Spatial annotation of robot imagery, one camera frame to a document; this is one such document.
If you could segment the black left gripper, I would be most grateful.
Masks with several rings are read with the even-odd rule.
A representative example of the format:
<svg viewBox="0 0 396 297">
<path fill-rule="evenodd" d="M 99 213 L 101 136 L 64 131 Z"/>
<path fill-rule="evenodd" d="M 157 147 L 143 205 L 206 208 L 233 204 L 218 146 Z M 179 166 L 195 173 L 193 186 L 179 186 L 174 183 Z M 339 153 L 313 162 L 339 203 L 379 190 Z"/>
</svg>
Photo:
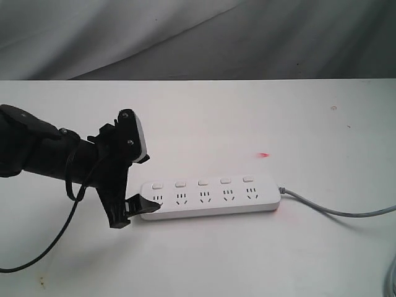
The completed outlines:
<svg viewBox="0 0 396 297">
<path fill-rule="evenodd" d="M 88 141 L 97 150 L 90 185 L 97 191 L 110 228 L 124 228 L 131 222 L 128 217 L 153 213 L 161 208 L 161 204 L 147 200 L 140 194 L 125 200 L 129 163 L 119 149 L 116 126 L 105 124 L 99 129 L 99 134 L 89 136 Z"/>
</svg>

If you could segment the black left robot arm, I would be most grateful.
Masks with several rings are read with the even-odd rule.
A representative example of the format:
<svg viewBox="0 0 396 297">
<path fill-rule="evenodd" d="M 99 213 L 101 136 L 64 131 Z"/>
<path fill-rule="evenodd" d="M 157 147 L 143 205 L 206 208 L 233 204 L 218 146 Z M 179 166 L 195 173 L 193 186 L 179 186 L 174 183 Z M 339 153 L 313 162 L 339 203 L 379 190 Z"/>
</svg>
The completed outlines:
<svg viewBox="0 0 396 297">
<path fill-rule="evenodd" d="M 112 124 L 86 140 L 72 130 L 57 128 L 11 105 L 1 105 L 1 177 L 22 171 L 82 186 L 74 200 L 80 202 L 94 188 L 111 228 L 123 228 L 129 217 L 152 213 L 160 204 L 136 194 L 126 198 L 127 177 L 133 164 L 149 160 L 140 119 L 123 109 Z"/>
</svg>

